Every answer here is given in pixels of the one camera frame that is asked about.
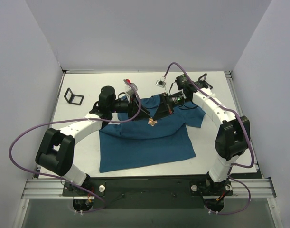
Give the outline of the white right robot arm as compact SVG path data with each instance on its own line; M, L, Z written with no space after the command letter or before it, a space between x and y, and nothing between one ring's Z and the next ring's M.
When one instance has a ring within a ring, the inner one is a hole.
M215 139L216 160L208 172L208 178L214 183L228 179L237 159L250 148L250 122L246 116L240 117L234 110L228 109L216 98L212 86L203 74L197 81L190 81L182 74L176 77L178 92L159 95L160 104L153 120L157 121L174 113L174 108L186 102L193 102L201 108L218 128Z

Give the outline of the gold leaf brooch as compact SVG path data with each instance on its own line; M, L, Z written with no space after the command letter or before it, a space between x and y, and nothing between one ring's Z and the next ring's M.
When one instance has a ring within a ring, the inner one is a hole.
M157 120L154 120L152 117L148 119L148 125L155 126L157 124Z

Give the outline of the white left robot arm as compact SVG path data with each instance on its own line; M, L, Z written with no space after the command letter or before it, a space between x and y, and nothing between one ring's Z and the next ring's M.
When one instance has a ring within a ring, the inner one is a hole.
M142 109L137 86L125 80L127 100L116 97L112 86L104 86L96 101L84 117L59 130L49 128L42 139L35 162L59 177L72 182L73 189L79 195L90 191L89 176L73 164L74 148L90 134L101 130L112 121L113 113L127 113L136 120L141 114L149 113Z

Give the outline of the blue t-shirt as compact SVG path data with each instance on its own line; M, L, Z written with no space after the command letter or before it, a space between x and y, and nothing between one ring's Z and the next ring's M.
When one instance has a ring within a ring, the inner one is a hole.
M200 128L205 112L193 105L175 107L170 116L154 126L147 120L129 121L119 113L120 124L99 131L101 173L183 161L196 156L187 127Z

